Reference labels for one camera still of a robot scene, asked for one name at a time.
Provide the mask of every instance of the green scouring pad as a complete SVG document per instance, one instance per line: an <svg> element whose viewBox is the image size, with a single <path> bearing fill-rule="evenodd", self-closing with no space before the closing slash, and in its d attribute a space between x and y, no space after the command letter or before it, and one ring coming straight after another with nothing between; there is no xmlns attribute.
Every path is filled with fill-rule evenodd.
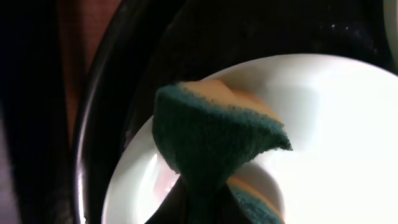
<svg viewBox="0 0 398 224"><path fill-rule="evenodd" d="M160 88L152 134L187 191L186 222L215 223L215 197L237 168L264 151L290 150L282 128L263 102L218 80Z"/></svg>

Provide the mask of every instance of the white plate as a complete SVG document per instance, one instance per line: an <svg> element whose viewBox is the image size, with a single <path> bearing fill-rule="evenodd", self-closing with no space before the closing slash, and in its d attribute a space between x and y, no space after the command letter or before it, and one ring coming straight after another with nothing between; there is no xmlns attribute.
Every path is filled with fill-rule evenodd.
<svg viewBox="0 0 398 224"><path fill-rule="evenodd" d="M398 78L348 58L280 55L206 79L255 93L285 123L293 152L253 164L286 223L398 223ZM108 187L104 224L143 224L177 176L157 155L152 119L124 152Z"/></svg>

